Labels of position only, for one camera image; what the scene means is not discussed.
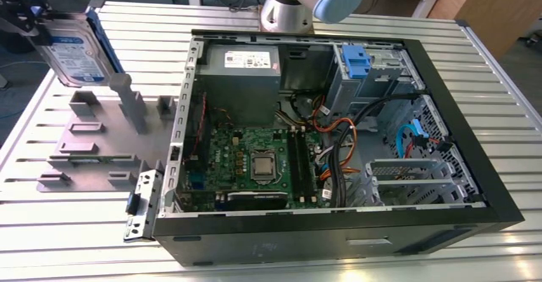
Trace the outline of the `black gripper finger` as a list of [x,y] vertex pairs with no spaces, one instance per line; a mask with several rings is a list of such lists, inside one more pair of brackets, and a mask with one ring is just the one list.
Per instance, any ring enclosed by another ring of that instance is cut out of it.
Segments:
[[25,20],[20,20],[18,17],[1,17],[1,31],[18,34],[21,36],[29,36],[30,25]]
[[33,30],[30,40],[36,46],[50,46],[52,45],[52,34],[48,30],[48,25],[52,23],[53,19],[45,17],[37,17],[33,20]]

